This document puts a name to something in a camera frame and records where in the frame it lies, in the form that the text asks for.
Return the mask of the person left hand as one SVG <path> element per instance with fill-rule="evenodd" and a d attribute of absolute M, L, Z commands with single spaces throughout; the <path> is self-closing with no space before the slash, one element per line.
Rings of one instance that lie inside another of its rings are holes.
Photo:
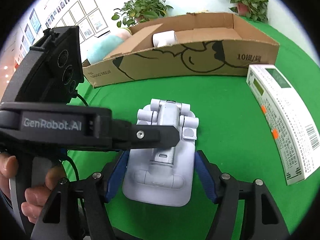
<path fill-rule="evenodd" d="M 59 161 L 1 153 L 1 193 L 18 225 L 35 224 L 50 194 L 66 173 Z"/>

